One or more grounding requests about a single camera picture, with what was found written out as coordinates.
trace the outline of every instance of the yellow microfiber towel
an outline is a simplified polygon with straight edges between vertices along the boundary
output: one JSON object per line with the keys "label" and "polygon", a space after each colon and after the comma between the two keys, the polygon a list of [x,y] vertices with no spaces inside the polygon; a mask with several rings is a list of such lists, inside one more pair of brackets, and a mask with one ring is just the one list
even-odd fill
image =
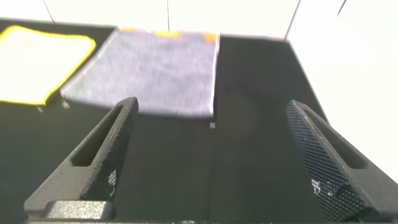
{"label": "yellow microfiber towel", "polygon": [[84,35],[8,27],[0,34],[0,101],[45,105],[94,49]]}

